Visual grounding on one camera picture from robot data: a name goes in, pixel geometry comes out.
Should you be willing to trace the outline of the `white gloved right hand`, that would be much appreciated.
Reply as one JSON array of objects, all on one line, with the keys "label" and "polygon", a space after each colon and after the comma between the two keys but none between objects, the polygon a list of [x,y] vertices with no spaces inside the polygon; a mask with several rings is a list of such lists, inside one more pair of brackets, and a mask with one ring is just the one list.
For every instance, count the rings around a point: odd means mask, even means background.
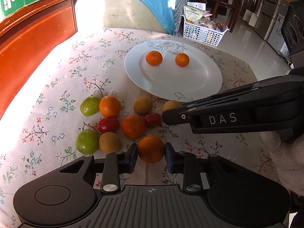
[{"label": "white gloved right hand", "polygon": [[261,132],[261,138],[276,166],[281,184],[288,190],[303,196],[303,135],[292,144],[282,142],[276,131]]}]

